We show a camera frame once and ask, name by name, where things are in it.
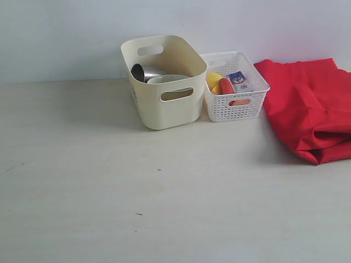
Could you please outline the yellow lemon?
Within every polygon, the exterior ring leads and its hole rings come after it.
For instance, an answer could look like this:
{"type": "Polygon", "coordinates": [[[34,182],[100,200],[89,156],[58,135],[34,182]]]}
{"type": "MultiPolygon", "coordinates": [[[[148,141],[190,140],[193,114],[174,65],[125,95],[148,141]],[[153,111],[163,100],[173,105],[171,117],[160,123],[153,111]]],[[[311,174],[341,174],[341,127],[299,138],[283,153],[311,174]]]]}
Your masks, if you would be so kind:
{"type": "Polygon", "coordinates": [[[206,82],[210,90],[212,90],[216,85],[218,85],[219,80],[222,79],[223,76],[215,73],[215,72],[210,72],[206,76],[206,82]]]}

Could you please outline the white lattice plastic basket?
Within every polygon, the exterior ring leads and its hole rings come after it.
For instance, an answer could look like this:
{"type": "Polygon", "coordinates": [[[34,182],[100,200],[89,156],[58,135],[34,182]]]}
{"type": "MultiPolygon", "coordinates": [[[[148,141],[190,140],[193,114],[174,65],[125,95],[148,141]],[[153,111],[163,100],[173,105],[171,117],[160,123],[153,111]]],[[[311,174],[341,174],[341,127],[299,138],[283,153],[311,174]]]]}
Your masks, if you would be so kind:
{"type": "Polygon", "coordinates": [[[230,73],[241,71],[253,87],[253,92],[214,95],[206,84],[203,95],[210,120],[228,122],[258,117],[270,86],[247,56],[240,51],[209,53],[200,56],[207,64],[206,73],[215,72],[225,77],[230,73]],[[229,106],[231,101],[245,99],[250,99],[251,102],[247,105],[229,106]]]}

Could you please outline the red cloth placemat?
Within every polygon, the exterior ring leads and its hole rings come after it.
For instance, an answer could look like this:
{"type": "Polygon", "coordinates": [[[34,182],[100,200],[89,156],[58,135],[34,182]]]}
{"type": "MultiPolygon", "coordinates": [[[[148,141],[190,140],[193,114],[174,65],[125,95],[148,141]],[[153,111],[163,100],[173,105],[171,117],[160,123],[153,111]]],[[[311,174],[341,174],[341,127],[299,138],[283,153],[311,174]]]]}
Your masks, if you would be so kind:
{"type": "Polygon", "coordinates": [[[350,158],[350,72],[332,58],[254,66],[270,85],[268,121],[290,151],[314,165],[350,158]]]}

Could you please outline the stainless steel cup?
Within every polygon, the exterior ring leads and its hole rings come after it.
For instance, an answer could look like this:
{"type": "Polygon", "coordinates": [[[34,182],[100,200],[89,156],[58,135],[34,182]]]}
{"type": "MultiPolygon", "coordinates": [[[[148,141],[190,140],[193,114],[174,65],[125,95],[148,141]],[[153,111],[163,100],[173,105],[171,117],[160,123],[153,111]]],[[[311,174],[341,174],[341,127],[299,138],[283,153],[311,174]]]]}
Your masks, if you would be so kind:
{"type": "Polygon", "coordinates": [[[136,80],[147,83],[148,80],[165,75],[166,72],[157,67],[134,64],[131,68],[131,74],[136,80]]]}

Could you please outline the small red strawberry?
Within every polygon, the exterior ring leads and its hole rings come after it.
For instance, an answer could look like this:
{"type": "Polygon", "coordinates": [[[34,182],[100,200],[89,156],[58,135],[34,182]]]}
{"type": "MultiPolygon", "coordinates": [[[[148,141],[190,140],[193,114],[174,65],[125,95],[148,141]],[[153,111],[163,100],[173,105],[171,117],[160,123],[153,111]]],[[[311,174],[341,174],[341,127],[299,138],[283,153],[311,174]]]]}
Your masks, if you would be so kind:
{"type": "Polygon", "coordinates": [[[235,94],[235,89],[227,78],[221,78],[219,80],[219,86],[222,92],[222,95],[227,95],[227,94],[235,94]]]}

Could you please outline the cream plastic bin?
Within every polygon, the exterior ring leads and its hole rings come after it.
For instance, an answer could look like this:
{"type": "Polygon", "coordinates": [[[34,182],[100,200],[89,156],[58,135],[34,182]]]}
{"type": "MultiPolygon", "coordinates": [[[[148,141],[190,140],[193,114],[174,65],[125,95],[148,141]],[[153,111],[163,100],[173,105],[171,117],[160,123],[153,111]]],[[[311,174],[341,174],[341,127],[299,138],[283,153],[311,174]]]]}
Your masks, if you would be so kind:
{"type": "Polygon", "coordinates": [[[121,53],[132,98],[146,127],[162,130],[199,118],[207,64],[185,39],[173,35],[137,38],[124,42],[121,53]],[[135,64],[187,78],[160,84],[144,83],[132,76],[135,64]]]}

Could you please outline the brown egg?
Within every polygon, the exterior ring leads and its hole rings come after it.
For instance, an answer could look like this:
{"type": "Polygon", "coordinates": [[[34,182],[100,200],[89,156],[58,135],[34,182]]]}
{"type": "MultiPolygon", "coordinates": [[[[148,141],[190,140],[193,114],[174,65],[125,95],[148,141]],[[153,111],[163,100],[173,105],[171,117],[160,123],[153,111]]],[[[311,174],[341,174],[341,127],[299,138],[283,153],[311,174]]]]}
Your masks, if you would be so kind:
{"type": "Polygon", "coordinates": [[[245,100],[235,100],[231,102],[232,106],[240,106],[240,105],[247,105],[249,104],[251,101],[250,99],[245,99],[245,100]]]}

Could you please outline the orange cheese wedge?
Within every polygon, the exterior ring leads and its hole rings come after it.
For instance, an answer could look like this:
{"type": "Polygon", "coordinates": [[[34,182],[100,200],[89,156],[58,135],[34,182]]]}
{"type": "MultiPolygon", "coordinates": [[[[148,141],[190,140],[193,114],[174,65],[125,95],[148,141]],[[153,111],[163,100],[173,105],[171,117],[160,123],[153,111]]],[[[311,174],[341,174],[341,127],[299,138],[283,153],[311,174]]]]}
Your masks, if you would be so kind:
{"type": "Polygon", "coordinates": [[[222,89],[219,84],[211,89],[211,93],[214,95],[222,95],[222,89]]]}

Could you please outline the grey ceramic bowl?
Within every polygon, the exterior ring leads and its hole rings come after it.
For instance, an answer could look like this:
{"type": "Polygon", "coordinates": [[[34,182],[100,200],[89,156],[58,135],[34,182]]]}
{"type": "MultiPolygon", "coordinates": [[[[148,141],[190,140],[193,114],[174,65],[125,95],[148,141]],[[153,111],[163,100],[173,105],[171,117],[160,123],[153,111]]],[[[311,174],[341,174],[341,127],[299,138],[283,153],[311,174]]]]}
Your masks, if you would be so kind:
{"type": "MultiPolygon", "coordinates": [[[[147,84],[164,84],[168,82],[180,81],[189,78],[185,75],[161,75],[153,77],[147,81],[147,84]]],[[[175,99],[185,98],[193,93],[193,88],[182,88],[177,90],[172,90],[161,94],[162,101],[171,101],[175,99]]]]}

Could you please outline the blue white milk carton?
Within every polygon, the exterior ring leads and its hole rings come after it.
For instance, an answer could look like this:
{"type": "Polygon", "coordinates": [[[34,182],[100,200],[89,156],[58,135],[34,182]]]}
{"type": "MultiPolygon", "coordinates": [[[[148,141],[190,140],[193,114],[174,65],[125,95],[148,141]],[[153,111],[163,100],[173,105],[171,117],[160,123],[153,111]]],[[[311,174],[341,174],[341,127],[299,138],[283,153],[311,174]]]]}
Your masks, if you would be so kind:
{"type": "Polygon", "coordinates": [[[250,84],[249,80],[246,79],[246,77],[241,71],[230,73],[225,77],[233,85],[233,88],[236,93],[253,92],[252,85],[250,84]]]}

